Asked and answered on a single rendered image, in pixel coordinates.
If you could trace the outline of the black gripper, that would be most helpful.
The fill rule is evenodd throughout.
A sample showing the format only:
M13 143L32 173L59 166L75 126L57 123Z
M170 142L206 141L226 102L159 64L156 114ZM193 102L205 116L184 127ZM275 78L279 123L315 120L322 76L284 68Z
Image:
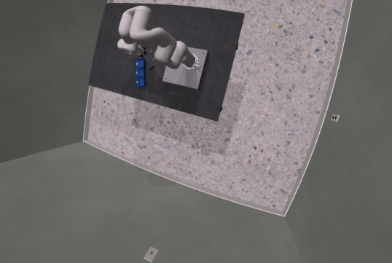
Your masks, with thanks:
M140 57L142 57L143 58L143 55L142 54L145 54L146 55L146 52L145 52L145 47L142 47L142 46L138 46L138 51L137 52L135 52L135 53L132 53L132 54L130 54L131 56L133 56L134 58L138 58L139 56Z

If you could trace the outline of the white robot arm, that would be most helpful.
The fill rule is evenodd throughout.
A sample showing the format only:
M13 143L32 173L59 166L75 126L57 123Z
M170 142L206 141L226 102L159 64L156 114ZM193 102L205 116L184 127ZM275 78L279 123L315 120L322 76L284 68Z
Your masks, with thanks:
M185 43L176 41L160 27L148 31L152 15L152 11L146 6L125 11L119 24L119 34L122 39L118 41L117 46L126 53L132 54L138 51L138 42L152 42L158 45L154 57L162 64L173 69L177 69L181 63L186 64L187 66L184 67L188 70L199 68L198 57L188 50Z

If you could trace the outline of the blue bin rack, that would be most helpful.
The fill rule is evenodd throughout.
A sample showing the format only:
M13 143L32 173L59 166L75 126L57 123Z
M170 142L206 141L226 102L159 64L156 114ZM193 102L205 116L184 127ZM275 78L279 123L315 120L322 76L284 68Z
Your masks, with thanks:
M146 59L136 60L136 87L146 86Z

